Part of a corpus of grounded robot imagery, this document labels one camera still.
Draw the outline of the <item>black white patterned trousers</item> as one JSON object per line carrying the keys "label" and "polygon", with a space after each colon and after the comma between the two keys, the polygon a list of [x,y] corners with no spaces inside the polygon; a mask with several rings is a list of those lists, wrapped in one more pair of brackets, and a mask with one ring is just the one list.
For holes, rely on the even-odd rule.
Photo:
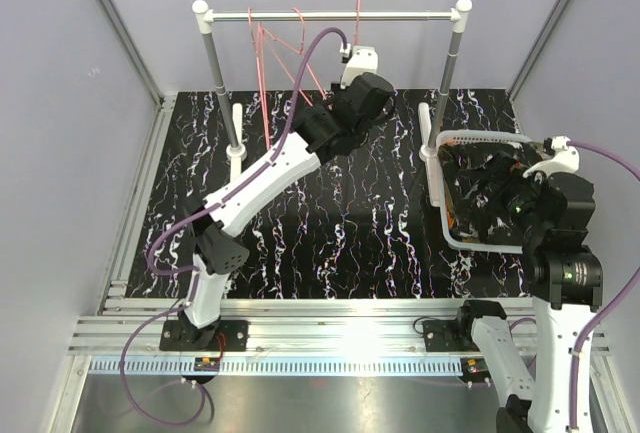
{"label": "black white patterned trousers", "polygon": [[485,215],[482,190],[487,182],[487,163],[504,153],[526,168],[542,160],[532,143],[443,144],[438,149],[446,192],[451,234],[457,240],[470,241],[477,236],[483,244],[518,245],[523,243],[519,228],[508,218]]}

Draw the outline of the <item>pink wire hanger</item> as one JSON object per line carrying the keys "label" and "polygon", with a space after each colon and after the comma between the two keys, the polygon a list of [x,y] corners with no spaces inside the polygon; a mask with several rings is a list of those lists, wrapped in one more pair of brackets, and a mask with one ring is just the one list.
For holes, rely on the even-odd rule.
{"label": "pink wire hanger", "polygon": [[271,133],[270,133],[270,119],[268,111],[268,100],[266,91],[266,77],[264,71],[264,48],[263,48],[263,33],[262,25],[260,22],[255,22],[253,19],[252,9],[247,10],[248,25],[250,29],[251,42],[255,54],[256,62],[256,74],[259,87],[260,108],[262,114],[262,124],[264,132],[264,140],[266,149],[269,150],[272,146]]}
{"label": "pink wire hanger", "polygon": [[[298,16],[299,23],[301,25],[301,34],[300,34],[300,41],[299,41],[299,45],[298,46],[294,46],[294,45],[290,44],[289,42],[285,41],[284,39],[278,37],[277,35],[272,33],[268,28],[266,28],[264,26],[261,26],[259,28],[262,38],[268,38],[269,39],[269,41],[270,41],[269,48],[271,49],[271,52],[272,52],[273,56],[277,60],[277,62],[280,65],[281,69],[286,73],[286,75],[289,77],[289,79],[292,82],[295,81],[295,78],[289,72],[289,70],[287,69],[286,65],[284,64],[284,62],[282,61],[282,59],[278,55],[278,53],[277,53],[277,51],[275,49],[275,44],[279,44],[279,45],[285,47],[287,50],[295,53],[296,55],[298,55],[300,57],[302,57],[306,53],[306,49],[305,49],[305,38],[306,38],[305,20],[303,19],[302,13],[298,8],[293,8],[293,11]],[[308,63],[306,65],[306,72],[310,75],[311,79],[313,80],[313,83],[314,83],[316,89],[318,90],[318,92],[320,93],[321,98],[323,100],[326,100],[327,99],[327,90],[322,87],[321,82],[319,81],[319,79],[318,79],[317,75],[315,74],[315,72],[314,72],[314,70],[313,70],[313,68],[312,68],[310,63]]]}
{"label": "pink wire hanger", "polygon": [[360,45],[361,0],[356,0],[353,46]]}

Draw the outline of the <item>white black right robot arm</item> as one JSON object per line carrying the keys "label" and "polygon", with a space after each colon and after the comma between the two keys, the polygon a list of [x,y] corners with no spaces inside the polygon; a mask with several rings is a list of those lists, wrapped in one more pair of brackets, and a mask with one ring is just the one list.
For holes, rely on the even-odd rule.
{"label": "white black right robot arm", "polygon": [[590,432],[591,336],[602,305],[603,269],[585,245],[594,187],[570,165],[547,160],[526,169],[499,154],[482,168],[469,199],[504,213],[522,239],[537,328],[529,371],[500,303],[467,300],[456,342],[482,354],[499,399],[499,432]]}

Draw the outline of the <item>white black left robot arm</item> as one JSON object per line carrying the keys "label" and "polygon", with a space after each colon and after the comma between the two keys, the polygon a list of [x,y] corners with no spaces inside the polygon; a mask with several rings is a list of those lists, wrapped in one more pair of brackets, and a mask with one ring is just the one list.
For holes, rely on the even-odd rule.
{"label": "white black left robot arm", "polygon": [[238,239],[247,224],[291,184],[361,147],[374,126],[393,116],[394,95],[381,76],[357,76],[329,99],[296,111],[290,132],[273,149],[207,196],[189,227],[195,271],[169,334],[180,347],[205,350],[215,342],[225,284],[249,257]]}

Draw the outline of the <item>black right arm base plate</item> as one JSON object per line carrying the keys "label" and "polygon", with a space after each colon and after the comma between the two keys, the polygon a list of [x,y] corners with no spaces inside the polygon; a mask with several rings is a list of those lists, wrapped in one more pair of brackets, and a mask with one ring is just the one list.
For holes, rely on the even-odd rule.
{"label": "black right arm base plate", "polygon": [[477,352],[478,347],[460,330],[456,320],[419,317],[413,323],[427,352]]}

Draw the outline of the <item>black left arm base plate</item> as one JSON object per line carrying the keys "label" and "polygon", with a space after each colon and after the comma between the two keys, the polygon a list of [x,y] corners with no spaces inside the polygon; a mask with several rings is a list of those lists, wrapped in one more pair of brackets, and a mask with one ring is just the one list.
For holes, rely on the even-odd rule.
{"label": "black left arm base plate", "polygon": [[188,321],[167,320],[163,324],[159,349],[168,352],[244,352],[249,322],[220,320],[213,326],[197,329]]}

